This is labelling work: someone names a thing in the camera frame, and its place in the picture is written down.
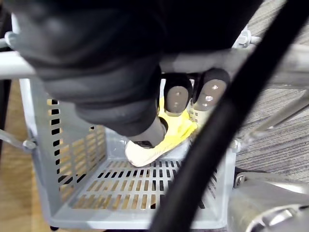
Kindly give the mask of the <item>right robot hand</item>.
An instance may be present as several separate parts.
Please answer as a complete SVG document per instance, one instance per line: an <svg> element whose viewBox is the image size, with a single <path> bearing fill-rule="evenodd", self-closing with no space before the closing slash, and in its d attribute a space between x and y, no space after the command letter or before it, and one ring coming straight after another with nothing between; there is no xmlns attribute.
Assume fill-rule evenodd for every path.
<svg viewBox="0 0 309 232"><path fill-rule="evenodd" d="M230 48L259 0L6 0L16 49L77 115L155 147L163 55Z"/></svg>

